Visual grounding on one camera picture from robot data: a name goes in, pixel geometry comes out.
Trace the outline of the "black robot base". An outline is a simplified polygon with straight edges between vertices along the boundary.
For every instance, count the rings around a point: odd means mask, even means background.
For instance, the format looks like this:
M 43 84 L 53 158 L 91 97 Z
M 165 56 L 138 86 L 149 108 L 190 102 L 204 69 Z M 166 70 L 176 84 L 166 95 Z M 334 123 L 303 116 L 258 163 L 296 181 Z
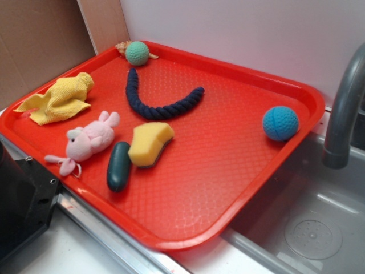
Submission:
M 48 230 L 60 187 L 37 160 L 14 160 L 1 144 L 1 264 Z

